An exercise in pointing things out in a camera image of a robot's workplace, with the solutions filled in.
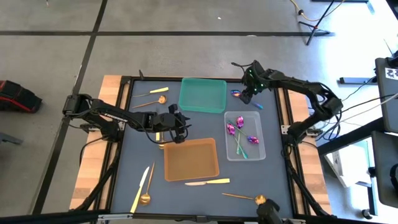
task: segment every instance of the black table leg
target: black table leg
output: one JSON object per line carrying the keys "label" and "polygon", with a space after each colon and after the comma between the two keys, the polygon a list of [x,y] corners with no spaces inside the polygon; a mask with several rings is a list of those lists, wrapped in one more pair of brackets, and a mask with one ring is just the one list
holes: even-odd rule
{"label": "black table leg", "polygon": [[[318,22],[317,22],[317,24],[316,24],[315,26],[313,26],[313,25],[311,25],[311,24],[307,24],[307,23],[305,23],[305,22],[301,22],[301,21],[298,22],[299,24],[303,24],[303,25],[305,25],[305,26],[308,26],[308,27],[311,27],[311,28],[312,28],[312,32],[311,32],[310,38],[308,38],[307,43],[306,43],[305,45],[307,45],[307,46],[310,45],[311,40],[312,40],[312,37],[315,35],[315,32],[318,31],[318,30],[323,31],[325,34],[330,34],[329,31],[327,31],[327,30],[321,30],[321,29],[318,28],[318,26],[319,26],[319,24],[321,23],[322,19],[326,16],[326,14],[328,13],[328,11],[329,11],[331,5],[332,5],[334,2],[335,2],[335,0],[332,0],[332,1],[331,1],[330,5],[328,6],[328,8],[327,8],[326,11],[323,13],[323,15],[322,15],[321,18],[318,20]],[[300,10],[300,11],[298,12],[299,15],[301,15],[301,13],[304,13],[304,11]]]}
{"label": "black table leg", "polygon": [[383,118],[375,119],[374,121],[365,124],[364,126],[357,128],[352,132],[344,134],[328,143],[324,143],[318,147],[319,156],[324,156],[328,153],[335,152],[342,147],[365,139],[371,135],[372,131],[384,132]]}

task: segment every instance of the knife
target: knife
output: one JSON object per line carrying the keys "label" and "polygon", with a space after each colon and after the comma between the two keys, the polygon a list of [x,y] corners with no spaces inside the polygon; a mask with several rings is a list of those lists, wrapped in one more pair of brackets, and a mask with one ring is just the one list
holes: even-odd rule
{"label": "knife", "polygon": [[225,179],[208,180],[208,181],[201,181],[201,182],[190,182],[190,183],[185,183],[185,185],[201,186],[201,185],[205,185],[205,184],[228,184],[228,183],[229,183],[229,178],[225,178]]}
{"label": "knife", "polygon": [[130,210],[131,213],[136,212],[139,196],[141,195],[142,186],[144,185],[145,179],[146,179],[147,174],[148,174],[148,170],[149,170],[149,167],[147,167],[147,169],[145,170],[144,174],[142,175],[141,182],[139,182],[139,189],[138,189],[138,192],[137,192],[137,195],[136,195],[136,199],[134,199],[134,202],[132,204],[132,207],[131,207],[131,210]]}

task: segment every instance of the gray floor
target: gray floor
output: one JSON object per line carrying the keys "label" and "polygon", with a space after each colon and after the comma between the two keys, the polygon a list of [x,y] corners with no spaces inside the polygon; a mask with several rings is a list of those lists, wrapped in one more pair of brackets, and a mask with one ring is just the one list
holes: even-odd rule
{"label": "gray floor", "polygon": [[[297,2],[311,18],[328,5]],[[238,78],[241,71],[230,62],[256,59],[286,75],[324,82],[344,98],[357,86],[339,86],[338,77],[371,77],[374,59],[398,49],[390,35],[392,32],[396,38],[396,30],[390,28],[398,26],[380,26],[380,21],[390,21],[385,19],[390,13],[383,11],[385,3],[371,2],[374,15],[366,4],[344,3],[322,23],[322,28],[336,36],[315,38],[308,47],[301,37],[97,37],[80,92],[97,96],[103,75],[137,75],[139,69],[148,76]],[[101,0],[49,3],[46,7],[45,0],[0,0],[0,30],[90,31]],[[270,0],[109,0],[100,30],[308,31],[304,28],[297,25],[289,0],[278,4]],[[0,36],[0,80],[18,82],[44,99],[36,114],[0,113],[0,132],[24,140],[21,146],[0,144],[0,216],[29,212],[88,39]],[[346,106],[366,98],[369,92],[375,93],[377,88],[364,88]],[[356,121],[366,123],[364,119]],[[345,131],[352,128],[345,126]],[[82,131],[68,130],[44,212],[68,209],[78,154],[85,141]],[[360,201],[366,191],[358,196],[352,189],[343,189],[328,172],[325,178],[333,213],[360,219],[355,211],[364,206],[352,201]]]}

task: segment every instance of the gold spoon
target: gold spoon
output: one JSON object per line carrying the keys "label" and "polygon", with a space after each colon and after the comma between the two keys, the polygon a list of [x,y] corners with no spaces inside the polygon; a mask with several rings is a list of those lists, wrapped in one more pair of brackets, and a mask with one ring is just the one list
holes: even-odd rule
{"label": "gold spoon", "polygon": [[152,170],[150,171],[150,176],[149,176],[149,181],[148,181],[148,186],[147,186],[147,192],[139,198],[139,203],[141,205],[148,205],[150,203],[150,195],[148,194],[149,186],[150,186],[150,181],[152,180],[152,174],[154,173],[154,168],[155,168],[155,162],[152,165]]}
{"label": "gold spoon", "polygon": [[249,200],[254,200],[255,203],[257,205],[260,205],[262,203],[265,203],[267,198],[264,195],[257,195],[256,198],[252,198],[252,197],[246,197],[246,196],[242,196],[242,195],[235,195],[235,194],[227,194],[227,193],[223,193],[223,195],[226,196],[231,196],[231,197],[236,197],[236,198],[243,198],[243,199],[249,199]]}
{"label": "gold spoon", "polygon": [[141,107],[141,106],[147,106],[147,105],[151,105],[153,103],[165,104],[166,101],[167,101],[167,97],[162,95],[162,96],[159,97],[158,101],[153,101],[153,102],[150,102],[150,103],[144,103],[143,105],[133,106],[133,108],[138,108],[138,107]]}

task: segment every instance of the white wire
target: white wire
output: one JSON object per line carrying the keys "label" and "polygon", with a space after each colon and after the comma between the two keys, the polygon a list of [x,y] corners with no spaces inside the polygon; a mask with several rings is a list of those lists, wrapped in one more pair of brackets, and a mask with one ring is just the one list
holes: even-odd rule
{"label": "white wire", "polygon": [[398,93],[396,93],[394,96],[392,96],[392,97],[386,99],[386,100],[383,101],[382,103],[380,103],[380,104],[378,104],[378,105],[376,105],[376,106],[373,106],[373,107],[370,108],[370,109],[367,109],[366,111],[360,112],[359,114],[350,116],[349,118],[346,118],[346,119],[344,119],[344,120],[342,120],[342,121],[337,122],[335,125],[338,125],[338,124],[340,124],[341,122],[344,122],[344,121],[346,121],[346,120],[348,120],[348,119],[354,118],[354,117],[356,117],[356,116],[358,116],[358,115],[361,115],[361,114],[363,114],[363,113],[365,113],[365,112],[368,112],[369,110],[372,110],[372,109],[374,109],[374,108],[377,108],[378,106],[381,106],[381,105],[383,105],[384,103],[387,103],[388,101],[393,100],[396,96],[398,96]]}
{"label": "white wire", "polygon": [[349,123],[347,121],[342,121],[342,123],[346,123],[346,124],[351,124],[351,125],[357,125],[357,126],[362,126],[360,124],[354,124],[354,123]]}

